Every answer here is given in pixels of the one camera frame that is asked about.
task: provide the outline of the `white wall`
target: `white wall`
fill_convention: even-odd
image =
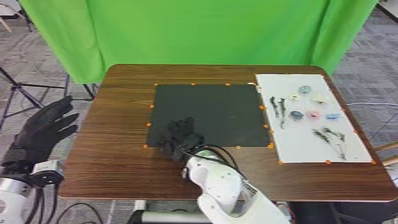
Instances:
[[[389,0],[387,2],[380,1],[378,4],[389,10],[391,14],[398,18],[398,0]]]
[[[20,3],[18,3],[16,0],[0,0],[0,3],[4,3],[5,5],[9,5],[16,11],[21,10],[21,6],[20,6]],[[12,16],[14,14],[16,13],[9,9],[9,7],[5,7],[4,5],[0,5],[0,16]]]

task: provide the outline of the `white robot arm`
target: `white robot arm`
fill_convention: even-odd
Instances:
[[[197,155],[220,159],[206,150]],[[259,224],[265,220],[272,224],[290,223],[272,201],[229,166],[204,158],[192,157],[187,171],[190,180],[203,189],[197,204],[215,224]],[[233,214],[240,197],[245,200],[243,211],[242,214]]]

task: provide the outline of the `robotic hand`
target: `robotic hand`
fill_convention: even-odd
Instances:
[[[203,195],[197,204],[215,224],[288,224],[288,219],[261,191],[251,185],[227,151],[203,144],[204,137],[194,132],[194,119],[171,122],[169,138],[162,149],[174,161],[187,161],[185,178],[199,185]],[[224,150],[233,163],[217,149]],[[242,214],[233,214],[240,197],[245,200]]]
[[[71,100],[68,96],[30,117],[5,152],[0,175],[0,200],[5,207],[0,223],[30,223],[36,212],[30,213],[27,222],[21,218],[30,189],[34,187],[43,190],[48,184],[59,184],[64,179],[57,161],[46,162],[46,160],[57,143],[78,129],[78,126],[71,125],[78,114],[62,118],[73,110]]]

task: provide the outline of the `tripod stand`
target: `tripod stand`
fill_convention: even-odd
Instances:
[[[0,118],[0,130],[4,127],[4,121],[9,117],[12,117],[14,115],[21,114],[23,112],[27,112],[28,110],[36,109],[36,108],[43,108],[43,100],[48,94],[50,89],[64,89],[64,91],[68,90],[66,87],[59,87],[59,86],[46,86],[46,85],[34,85],[34,84],[25,84],[16,82],[16,80],[12,79],[9,73],[5,72],[4,68],[0,67],[0,75],[4,80],[9,82],[11,84],[11,93],[9,93],[9,98],[7,98],[7,104],[5,104],[5,109],[4,109],[4,114],[2,114],[2,118]],[[36,88],[46,88],[44,94],[41,96],[41,99],[37,100],[34,98],[34,96],[30,95],[30,93],[25,90],[25,86],[28,87],[36,87]],[[28,107],[27,109],[20,110],[18,112],[9,114],[9,107],[11,107],[11,102],[12,102],[12,98],[14,98],[14,94],[16,92],[21,93],[23,97],[27,98],[28,102],[32,103],[32,107]]]

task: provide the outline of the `green backdrop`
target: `green backdrop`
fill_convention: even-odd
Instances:
[[[21,0],[76,83],[114,64],[341,61],[377,0]]]

